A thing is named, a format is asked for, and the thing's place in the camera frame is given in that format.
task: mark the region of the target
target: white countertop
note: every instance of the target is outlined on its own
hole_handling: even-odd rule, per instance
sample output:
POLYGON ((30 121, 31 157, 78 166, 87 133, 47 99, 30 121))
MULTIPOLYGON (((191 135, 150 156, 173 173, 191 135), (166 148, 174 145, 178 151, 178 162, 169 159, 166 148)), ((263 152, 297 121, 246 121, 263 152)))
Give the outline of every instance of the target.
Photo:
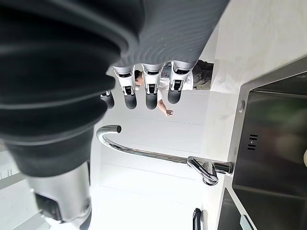
MULTIPOLYGON (((307 55, 305 9, 305 0, 230 1, 219 23, 204 158, 227 161, 240 86, 307 55)), ((220 176, 218 191, 206 196, 222 194, 222 183, 220 176)), ((207 211, 208 229, 217 229, 219 206, 207 211)))

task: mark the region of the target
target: robotic hand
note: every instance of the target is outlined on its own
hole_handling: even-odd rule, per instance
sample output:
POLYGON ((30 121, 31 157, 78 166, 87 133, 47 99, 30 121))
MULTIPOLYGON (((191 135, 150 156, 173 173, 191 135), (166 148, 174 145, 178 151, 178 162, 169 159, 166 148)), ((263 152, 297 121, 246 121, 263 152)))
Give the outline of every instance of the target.
POLYGON ((134 109, 136 107, 135 96, 135 78, 134 78, 134 66, 128 67, 115 67, 112 66, 120 87, 124 93, 125 104, 128 109, 134 109))
POLYGON ((169 77, 168 101, 171 104, 179 102, 183 84, 188 78, 190 71, 196 65, 195 62, 172 61, 171 74, 169 77))
POLYGON ((157 107, 157 93, 163 66, 164 64, 142 64, 146 91, 146 106, 149 109, 157 107))

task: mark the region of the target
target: dark pants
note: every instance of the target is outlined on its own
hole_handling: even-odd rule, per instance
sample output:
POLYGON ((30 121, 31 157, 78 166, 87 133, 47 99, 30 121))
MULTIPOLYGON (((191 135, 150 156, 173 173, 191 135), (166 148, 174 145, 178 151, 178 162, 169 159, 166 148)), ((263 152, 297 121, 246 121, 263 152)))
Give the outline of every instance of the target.
POLYGON ((193 85, 196 85, 201 81, 201 84, 205 84, 212 78, 213 63, 208 63, 206 61, 198 60, 194 66, 193 73, 193 85))

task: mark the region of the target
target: white wall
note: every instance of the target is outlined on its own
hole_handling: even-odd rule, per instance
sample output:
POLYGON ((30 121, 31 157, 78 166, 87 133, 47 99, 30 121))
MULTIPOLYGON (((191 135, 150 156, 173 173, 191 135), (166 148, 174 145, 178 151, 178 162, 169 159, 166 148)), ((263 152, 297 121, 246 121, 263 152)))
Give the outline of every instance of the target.
MULTIPOLYGON (((213 62, 217 30, 201 59, 213 62)), ((122 132, 110 139, 131 148, 181 157, 203 157, 204 118, 208 91, 185 91, 172 105, 172 117, 145 105, 145 91, 137 91, 137 107, 129 110, 117 85, 112 91, 115 106, 96 125, 121 125, 122 132)), ((204 185, 186 165, 140 158, 113 151, 94 138, 92 145, 92 229, 148 230, 192 229, 196 207, 208 211, 208 229, 214 229, 223 177, 216 187, 204 185)))

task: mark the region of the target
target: robotic arm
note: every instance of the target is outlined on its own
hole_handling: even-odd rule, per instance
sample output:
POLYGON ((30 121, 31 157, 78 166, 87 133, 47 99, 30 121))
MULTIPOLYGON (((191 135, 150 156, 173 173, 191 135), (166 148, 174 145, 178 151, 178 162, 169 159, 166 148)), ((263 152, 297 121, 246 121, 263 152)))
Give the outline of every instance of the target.
POLYGON ((153 109, 156 63, 176 60, 168 98, 178 102, 228 1, 0 0, 0 138, 49 222, 89 228, 93 127, 115 85, 108 67, 133 109, 134 65, 144 63, 153 109))

